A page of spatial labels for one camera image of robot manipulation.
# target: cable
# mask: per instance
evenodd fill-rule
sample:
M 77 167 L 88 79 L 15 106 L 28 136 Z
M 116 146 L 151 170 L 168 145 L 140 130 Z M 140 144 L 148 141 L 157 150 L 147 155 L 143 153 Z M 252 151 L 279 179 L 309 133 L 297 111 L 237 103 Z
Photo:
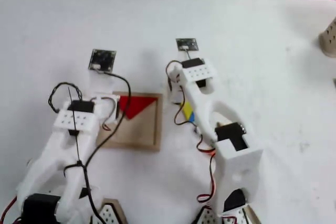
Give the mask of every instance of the cable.
M 170 62 L 168 63 L 168 65 L 166 66 L 166 70 L 165 70 L 165 71 L 166 71 L 166 75 L 167 75 L 167 77 L 168 77 L 168 81 L 171 81 L 171 79 L 170 79 L 170 77 L 169 77 L 169 75 L 168 75 L 168 71 L 167 71 L 167 69 L 168 69 L 169 65 L 172 64 L 173 62 L 177 62 L 177 63 L 182 64 L 181 62 L 179 62 L 179 61 L 177 61 L 177 60 L 172 60 L 172 61 L 170 61 Z M 186 120 L 186 121 L 181 122 L 181 123 L 178 123 L 178 122 L 176 121 L 178 114 L 182 111 L 182 109 L 183 109 L 183 107 L 184 107 L 184 105 L 185 105 L 185 93 L 184 93 L 183 87 L 180 86 L 180 88 L 181 88 L 182 95 L 183 95 L 183 101 L 182 101 L 182 104 L 180 105 L 179 110 L 178 110 L 177 113 L 175 114 L 175 117 L 174 117 L 174 123 L 175 123 L 176 125 L 183 125 L 183 124 L 186 124 L 186 123 L 190 123 L 190 124 L 192 124 L 195 128 L 197 128 L 197 125 L 196 125 L 195 123 L 189 121 L 189 120 Z M 203 135 L 201 134 L 201 139 L 200 139 L 200 141 L 198 142 L 198 144 L 196 145 L 196 148 L 197 148 L 200 152 L 202 152 L 202 153 L 208 153 L 208 154 L 209 154 L 209 153 L 212 153 L 212 154 L 211 154 L 211 158 L 210 158 L 210 165 L 209 165 L 210 178 L 211 178 L 211 192 L 210 192 L 210 194 L 200 194 L 200 195 L 197 196 L 197 201 L 198 201 L 199 203 L 206 203 L 206 202 L 209 202 L 209 201 L 213 198 L 213 196 L 215 195 L 215 191 L 216 191 L 216 181 L 215 181 L 214 175 L 213 175 L 213 173 L 212 173 L 212 168 L 211 168 L 212 160 L 213 160 L 214 156 L 216 155 L 216 153 L 214 153 L 214 151 L 215 151 L 216 149 L 215 149 L 215 148 L 211 148 L 211 149 L 207 149 L 207 150 L 201 149 L 199 146 L 200 146 L 200 144 L 202 143 L 202 141 L 203 141 Z
M 167 75 L 167 77 L 168 77 L 168 80 L 170 80 L 170 81 L 172 81 L 172 82 L 175 82 L 175 81 L 171 80 L 170 77 L 169 77 L 169 75 L 168 75 L 168 67 L 169 67 L 170 64 L 172 64 L 172 63 L 179 63 L 179 64 L 181 64 L 181 65 L 182 65 L 182 63 L 181 63 L 180 61 L 178 61 L 178 60 L 171 60 L 171 61 L 167 64 L 167 66 L 166 66 L 166 75 Z
M 114 74 L 114 73 L 107 73 L 107 72 L 103 72 L 103 73 L 104 73 L 104 74 L 107 74 L 107 75 L 109 75 L 109 76 L 117 77 L 117 78 L 119 78 L 119 79 L 121 79 L 121 80 L 123 80 L 123 81 L 126 82 L 127 87 L 128 87 L 128 100 L 127 100 L 125 109 L 124 109 L 124 111 L 123 111 L 123 113 L 122 113 L 122 115 L 121 115 L 121 118 L 120 118 L 119 122 L 117 123 L 115 129 L 113 130 L 113 132 L 112 132 L 110 135 L 108 135 L 108 136 L 107 136 L 107 137 L 106 137 L 106 138 L 105 138 L 105 139 L 104 139 L 104 140 L 103 140 L 103 141 L 102 141 L 102 142 L 101 142 L 101 143 L 94 149 L 94 151 L 92 152 L 92 154 L 89 156 L 89 158 L 88 158 L 86 164 L 84 165 L 84 164 L 82 163 L 82 161 L 79 159 L 79 160 L 77 161 L 76 164 L 66 166 L 66 167 L 64 168 L 64 170 L 63 170 L 63 173 L 64 173 L 64 176 L 65 176 L 65 171 L 66 171 L 67 169 L 72 168 L 72 167 L 82 167 L 82 169 L 83 169 L 83 173 L 84 173 L 84 179 L 85 179 L 86 188 L 87 188 L 87 190 L 88 190 L 88 198 L 89 198 L 89 201 L 90 201 L 90 205 L 91 205 L 92 211 L 93 211 L 94 215 L 96 215 L 96 217 L 97 217 L 103 224 L 106 224 L 106 222 L 101 218 L 101 216 L 99 215 L 98 211 L 96 210 L 96 207 L 94 206 L 93 199 L 92 199 L 92 194 L 91 194 L 90 183 L 89 183 L 88 172 L 87 172 L 87 167 L 88 167 L 90 161 L 92 160 L 93 156 L 94 156 L 94 155 L 96 154 L 96 152 L 99 150 L 99 148 L 100 148 L 104 143 L 106 143 L 106 142 L 107 142 L 107 141 L 108 141 L 108 140 L 109 140 L 109 139 L 116 133 L 116 131 L 118 130 L 118 128 L 119 128 L 119 126 L 120 126 L 120 124 L 121 124 L 121 122 L 122 122 L 122 120 L 123 120 L 123 118 L 124 118 L 124 116 L 125 116 L 125 114 L 126 114 L 126 112 L 127 112 L 127 110 L 128 110 L 128 108 L 129 108 L 129 106 L 130 106 L 130 103 L 131 103 L 131 86 L 130 86 L 129 82 L 128 82 L 124 77 L 121 77 L 121 76 L 119 76 L 119 75 L 117 75 L 117 74 Z
M 199 203 L 206 203 L 206 202 L 210 201 L 212 199 L 212 197 L 215 195 L 216 182 L 215 182 L 215 178 L 214 178 L 214 175 L 212 173 L 212 168 L 211 168 L 212 160 L 213 160 L 215 155 L 216 155 L 216 153 L 213 153 L 211 155 L 210 165 L 209 165 L 210 178 L 211 178 L 211 192 L 210 192 L 210 194 L 200 194 L 200 195 L 198 195 L 197 196 L 197 201 Z
M 69 96 L 70 96 L 70 101 L 71 101 L 71 105 L 72 105 L 72 97 L 71 97 L 71 93 L 70 93 L 70 88 L 68 87 L 68 91 L 69 91 Z M 74 106 L 72 106 L 72 118 L 73 118 L 73 126 L 75 127 L 75 131 L 77 132 L 77 129 L 76 129 L 76 121 L 75 121 L 75 108 Z M 78 134 L 75 134 L 75 139 L 76 139 L 76 148 L 77 148 L 77 156 L 78 156 L 78 161 L 80 161 L 80 158 L 79 158 L 79 148 L 78 148 L 78 139 L 77 139 L 77 135 Z
M 188 50 L 188 49 L 185 49 L 184 51 L 187 53 L 189 60 L 191 60 L 191 57 L 190 57 L 190 55 L 189 55 L 189 50 Z
M 201 139 L 200 141 L 198 142 L 198 144 L 196 145 L 196 148 L 200 151 L 200 152 L 203 152 L 203 153 L 212 153 L 216 150 L 216 148 L 211 148 L 211 149 L 201 149 L 199 148 L 199 145 L 203 142 L 203 135 L 201 134 Z
M 191 121 L 189 121 L 189 120 L 186 120 L 186 121 L 181 122 L 181 123 L 177 123 L 177 121 L 176 121 L 177 115 L 178 115 L 178 114 L 180 113 L 180 111 L 183 109 L 184 104 L 185 104 L 185 94 L 184 94 L 184 91 L 183 91 L 182 86 L 180 86 L 180 88 L 181 88 L 181 90 L 182 90 L 183 101 L 182 101 L 182 104 L 181 104 L 179 110 L 178 110 L 177 113 L 175 114 L 175 117 L 174 117 L 174 123 L 175 123 L 176 125 L 183 125 L 183 124 L 186 124 L 186 123 L 190 123 L 190 124 L 192 124 L 194 127 L 197 127 L 196 124 L 194 124 L 193 122 L 191 122 Z
M 68 85 L 68 86 L 71 86 L 73 87 L 76 92 L 77 92 L 77 95 L 78 95 L 78 99 L 79 100 L 82 100 L 83 99 L 83 95 L 82 95 L 82 92 L 80 91 L 80 89 L 74 85 L 73 83 L 69 83 L 69 82 L 60 82 L 59 84 L 57 84 L 54 89 L 52 90 L 50 96 L 49 96 L 49 99 L 48 99 L 48 104 L 50 105 L 51 109 L 55 112 L 55 113 L 58 113 L 59 112 L 59 109 L 56 109 L 53 105 L 53 96 L 54 94 L 56 93 L 57 89 L 62 86 L 62 85 Z
M 250 224 L 250 222 L 248 221 L 245 209 L 242 208 L 242 210 L 243 210 L 243 214 L 244 214 L 244 217 L 245 217 L 245 220 L 246 220 L 246 224 Z
M 69 90 L 69 95 L 70 95 L 70 101 L 71 101 L 71 104 L 72 104 L 72 97 L 71 97 L 71 93 L 70 93 L 70 88 L 68 87 L 68 90 Z M 75 108 L 74 106 L 72 106 L 72 118 L 73 118 L 73 126 L 75 128 L 75 131 L 77 131 L 77 128 L 76 128 L 76 119 L 75 119 Z M 90 201 L 90 205 L 91 205 L 91 208 L 92 208 L 92 211 L 94 213 L 94 215 L 97 216 L 97 218 L 103 223 L 103 224 L 106 224 L 103 220 L 103 218 L 99 215 L 96 207 L 94 206 L 94 203 L 93 203 L 93 200 L 92 200 L 92 195 L 91 195 L 91 188 L 90 188 L 90 183 L 89 183 L 89 178 L 88 178 L 88 172 L 87 172 L 87 168 L 83 165 L 82 161 L 80 160 L 80 157 L 79 157 L 79 148 L 78 148 L 78 138 L 77 138 L 77 135 L 75 135 L 75 138 L 76 138 L 76 147 L 77 147 L 77 156 L 78 156 L 78 161 L 77 161 L 77 164 L 75 165 L 69 165 L 69 166 L 66 166 L 64 168 L 64 176 L 65 176 L 65 171 L 66 169 L 68 168 L 71 168 L 71 167 L 75 167 L 75 166 L 80 166 L 83 168 L 83 173 L 84 173 L 84 178 L 85 178 L 85 184 L 86 184 L 86 188 L 88 190 L 88 197 L 89 197 L 89 201 Z
M 97 147 L 96 149 L 94 149 L 94 151 L 92 152 L 92 154 L 89 156 L 85 166 L 88 167 L 88 165 L 90 164 L 93 156 L 96 154 L 96 152 L 100 149 L 100 147 L 102 147 L 111 137 L 114 136 L 114 134 L 116 133 L 116 131 L 118 130 L 122 120 L 124 119 L 125 117 L 125 114 L 126 112 L 128 111 L 129 109 L 129 106 L 130 106 L 130 103 L 131 103 L 131 97 L 132 97 L 132 92 L 131 92 L 131 86 L 128 82 L 128 80 L 126 80 L 124 77 L 122 76 L 119 76 L 117 74 L 114 74 L 114 73 L 108 73 L 108 72 L 103 72 L 103 74 L 107 74 L 108 76 L 113 76 L 113 77 L 116 77 L 116 78 L 119 78 L 121 80 L 123 80 L 126 84 L 127 84 L 127 88 L 128 88 L 128 99 L 127 99 L 127 103 L 126 103 L 126 106 L 125 106 L 125 109 L 120 117 L 120 120 L 119 122 L 117 123 L 116 127 L 114 128 L 114 130 L 112 131 L 112 133 L 110 135 L 108 135 Z
M 93 100 L 97 99 L 97 97 L 93 97 L 90 99 L 90 101 L 92 102 Z M 115 109 L 117 108 L 116 105 L 116 101 L 111 98 L 111 97 L 101 97 L 102 100 L 110 100 L 113 103 L 113 109 L 111 110 L 109 116 L 102 122 L 101 127 L 105 130 L 105 131 L 111 131 L 111 129 L 106 125 L 106 121 L 112 116 L 112 114 L 114 113 Z
M 4 224 L 6 214 L 10 210 L 10 208 L 14 205 L 14 203 L 16 202 L 16 199 L 17 199 L 17 197 L 15 196 L 15 198 L 12 199 L 12 201 L 8 204 L 8 206 L 3 211 L 2 215 L 1 215 L 1 218 L 0 218 L 0 224 Z

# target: red triangle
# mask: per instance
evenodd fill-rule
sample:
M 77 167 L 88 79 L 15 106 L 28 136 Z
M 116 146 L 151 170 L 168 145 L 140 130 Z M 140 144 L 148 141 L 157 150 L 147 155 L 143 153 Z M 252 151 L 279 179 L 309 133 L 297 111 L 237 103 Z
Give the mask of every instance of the red triangle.
M 128 96 L 121 95 L 119 100 L 119 106 L 122 111 L 124 111 Z M 130 107 L 126 112 L 126 117 L 132 119 L 145 108 L 147 108 L 151 103 L 156 101 L 157 97 L 131 97 Z

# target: yellow block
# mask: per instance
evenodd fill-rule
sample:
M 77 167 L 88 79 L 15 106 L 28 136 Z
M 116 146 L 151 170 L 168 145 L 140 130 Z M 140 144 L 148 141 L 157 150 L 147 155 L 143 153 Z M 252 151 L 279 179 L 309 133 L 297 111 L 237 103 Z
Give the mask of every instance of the yellow block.
M 190 119 L 191 114 L 193 113 L 193 108 L 191 107 L 190 103 L 186 101 L 182 108 L 183 114 L 187 120 Z

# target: white table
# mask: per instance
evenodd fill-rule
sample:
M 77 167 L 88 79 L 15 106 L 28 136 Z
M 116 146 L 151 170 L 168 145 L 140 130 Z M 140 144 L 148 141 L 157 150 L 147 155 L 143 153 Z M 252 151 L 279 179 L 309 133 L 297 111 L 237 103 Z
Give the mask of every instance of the white table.
M 0 208 L 45 145 L 60 81 L 85 87 L 93 48 L 117 50 L 134 91 L 166 94 L 175 38 L 197 39 L 264 147 L 252 207 L 263 223 L 336 223 L 336 60 L 317 36 L 328 0 L 0 0 Z M 116 89 L 125 90 L 122 82 Z M 55 97 L 60 104 L 66 92 Z M 129 223 L 190 223 L 209 190 L 208 157 L 164 102 L 159 153 L 101 150 L 90 179 L 119 199 Z M 9 213 L 13 220 L 18 211 Z

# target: robotic arm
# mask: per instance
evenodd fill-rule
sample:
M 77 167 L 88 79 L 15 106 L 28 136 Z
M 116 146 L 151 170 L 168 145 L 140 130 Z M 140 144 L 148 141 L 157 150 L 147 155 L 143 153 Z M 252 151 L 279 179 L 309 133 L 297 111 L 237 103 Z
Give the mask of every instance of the robotic arm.
M 118 102 L 119 97 L 110 95 Z M 110 111 L 108 104 L 96 98 L 92 101 L 65 102 L 53 125 L 52 134 L 39 159 L 33 162 L 18 187 L 17 203 L 24 223 L 88 223 L 93 212 L 83 187 L 81 167 L 63 170 L 77 162 L 77 134 L 80 160 L 85 164 L 96 147 L 102 111 Z M 91 186 L 96 208 L 103 197 Z
M 182 87 L 193 108 L 195 123 L 203 140 L 216 149 L 216 193 L 212 206 L 218 215 L 245 207 L 253 200 L 259 183 L 262 149 L 238 106 L 228 101 L 216 70 L 207 59 L 189 59 L 168 72 L 172 92 Z M 211 125 L 213 112 L 225 118 L 225 125 Z

